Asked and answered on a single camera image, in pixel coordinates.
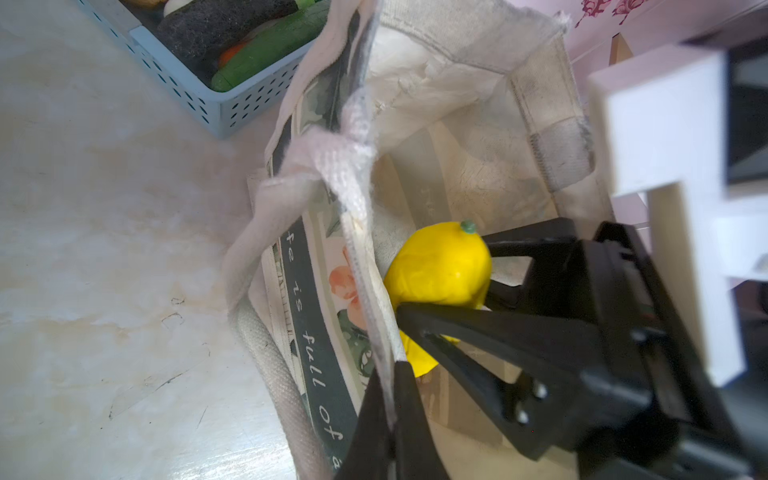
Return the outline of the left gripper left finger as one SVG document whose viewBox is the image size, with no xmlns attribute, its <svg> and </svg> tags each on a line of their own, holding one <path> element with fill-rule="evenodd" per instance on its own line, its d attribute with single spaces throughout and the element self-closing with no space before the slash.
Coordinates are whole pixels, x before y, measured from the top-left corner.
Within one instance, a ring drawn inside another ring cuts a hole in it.
<svg viewBox="0 0 768 480">
<path fill-rule="evenodd" d="M 391 431 L 381 381 L 373 371 L 347 456 L 335 480 L 385 480 L 391 463 Z"/>
</svg>

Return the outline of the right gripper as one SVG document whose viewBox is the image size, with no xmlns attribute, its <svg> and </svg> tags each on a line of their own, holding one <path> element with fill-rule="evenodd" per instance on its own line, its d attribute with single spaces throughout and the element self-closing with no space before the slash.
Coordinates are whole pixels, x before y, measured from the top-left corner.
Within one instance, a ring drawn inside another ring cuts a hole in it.
<svg viewBox="0 0 768 480">
<path fill-rule="evenodd" d="M 491 282 L 492 311 L 405 303 L 397 320 L 519 453 L 560 447 L 589 479 L 762 476 L 738 399 L 708 379 L 634 228 L 581 240 L 554 218 L 483 241 L 531 259 L 519 285 Z"/>
</svg>

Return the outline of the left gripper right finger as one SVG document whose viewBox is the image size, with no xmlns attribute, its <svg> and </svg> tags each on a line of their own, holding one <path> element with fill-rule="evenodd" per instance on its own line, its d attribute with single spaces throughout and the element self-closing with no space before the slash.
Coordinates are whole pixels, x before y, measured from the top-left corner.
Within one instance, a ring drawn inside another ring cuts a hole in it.
<svg viewBox="0 0 768 480">
<path fill-rule="evenodd" d="M 393 433 L 397 479 L 450 478 L 433 441 L 413 369 L 407 361 L 394 365 L 396 422 Z"/>
</svg>

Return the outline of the yellow lemon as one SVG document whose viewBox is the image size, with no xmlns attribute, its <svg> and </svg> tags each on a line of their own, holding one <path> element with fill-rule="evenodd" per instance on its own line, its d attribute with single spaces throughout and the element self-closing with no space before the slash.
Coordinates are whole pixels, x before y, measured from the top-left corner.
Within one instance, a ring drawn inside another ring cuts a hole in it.
<svg viewBox="0 0 768 480">
<path fill-rule="evenodd" d="M 491 283 L 490 251 L 469 221 L 415 231 L 384 277 L 392 307 L 427 303 L 480 310 Z"/>
</svg>

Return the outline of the cream canvas grocery bag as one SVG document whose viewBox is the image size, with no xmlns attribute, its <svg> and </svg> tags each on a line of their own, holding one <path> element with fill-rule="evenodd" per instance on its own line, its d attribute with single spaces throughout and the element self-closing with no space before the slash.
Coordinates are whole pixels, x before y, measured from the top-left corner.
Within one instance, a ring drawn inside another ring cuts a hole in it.
<svg viewBox="0 0 768 480">
<path fill-rule="evenodd" d="M 301 479 L 348 456 L 377 354 L 383 279 L 406 239 L 612 215 L 548 1 L 331 1 L 249 184 L 224 260 L 230 320 L 253 355 Z"/>
</svg>

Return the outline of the dark purple eggplant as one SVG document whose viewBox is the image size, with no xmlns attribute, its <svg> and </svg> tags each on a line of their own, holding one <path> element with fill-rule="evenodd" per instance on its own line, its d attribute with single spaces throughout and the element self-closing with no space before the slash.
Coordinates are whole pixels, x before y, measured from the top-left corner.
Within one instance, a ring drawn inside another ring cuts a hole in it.
<svg viewBox="0 0 768 480">
<path fill-rule="evenodd" d="M 190 70 L 197 70 L 259 25 L 298 10 L 293 0 L 195 0 L 165 16 L 155 36 Z"/>
</svg>

